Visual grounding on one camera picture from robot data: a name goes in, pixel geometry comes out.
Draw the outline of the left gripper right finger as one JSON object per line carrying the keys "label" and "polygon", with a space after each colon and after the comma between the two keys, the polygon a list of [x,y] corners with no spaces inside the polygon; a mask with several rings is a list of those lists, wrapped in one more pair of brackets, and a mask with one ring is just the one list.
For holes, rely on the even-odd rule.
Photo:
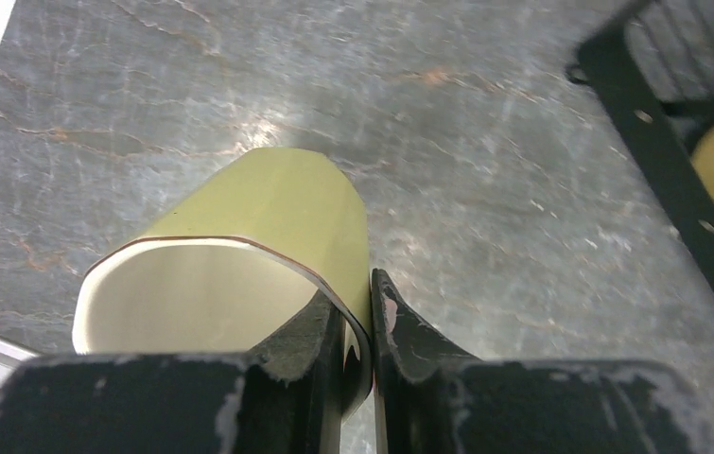
{"label": "left gripper right finger", "polygon": [[380,453],[714,453],[696,394],[650,360],[482,360],[371,276]]}

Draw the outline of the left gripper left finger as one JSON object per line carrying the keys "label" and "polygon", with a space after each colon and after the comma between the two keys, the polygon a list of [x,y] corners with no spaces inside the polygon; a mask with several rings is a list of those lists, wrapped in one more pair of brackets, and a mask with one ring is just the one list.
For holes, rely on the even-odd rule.
{"label": "left gripper left finger", "polygon": [[336,453],[343,331],[316,294],[246,352],[28,360],[0,388],[0,453]]}

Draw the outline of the yellow-green faceted mug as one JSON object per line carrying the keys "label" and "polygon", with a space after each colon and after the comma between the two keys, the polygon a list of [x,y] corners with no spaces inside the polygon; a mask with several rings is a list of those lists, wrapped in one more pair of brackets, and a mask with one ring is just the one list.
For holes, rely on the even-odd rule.
{"label": "yellow-green faceted mug", "polygon": [[326,155],[255,148],[98,259],[80,285],[80,354],[240,352],[322,295],[345,321],[343,400],[373,385],[365,204]]}

